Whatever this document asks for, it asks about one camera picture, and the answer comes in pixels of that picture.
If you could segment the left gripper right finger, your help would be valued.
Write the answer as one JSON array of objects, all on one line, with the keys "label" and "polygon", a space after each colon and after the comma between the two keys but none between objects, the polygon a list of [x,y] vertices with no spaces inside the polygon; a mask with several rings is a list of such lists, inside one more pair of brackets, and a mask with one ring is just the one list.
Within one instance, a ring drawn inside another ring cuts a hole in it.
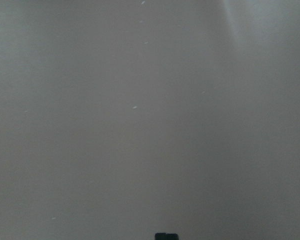
[{"label": "left gripper right finger", "polygon": [[178,240],[177,233],[166,233],[166,240]]}]

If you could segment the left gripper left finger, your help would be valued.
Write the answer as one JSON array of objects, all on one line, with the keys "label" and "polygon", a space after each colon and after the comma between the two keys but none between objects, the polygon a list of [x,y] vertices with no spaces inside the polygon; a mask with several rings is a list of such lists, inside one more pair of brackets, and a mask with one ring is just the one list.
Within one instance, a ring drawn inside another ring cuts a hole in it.
[{"label": "left gripper left finger", "polygon": [[166,240],[167,239],[167,233],[166,232],[157,232],[154,235],[155,240]]}]

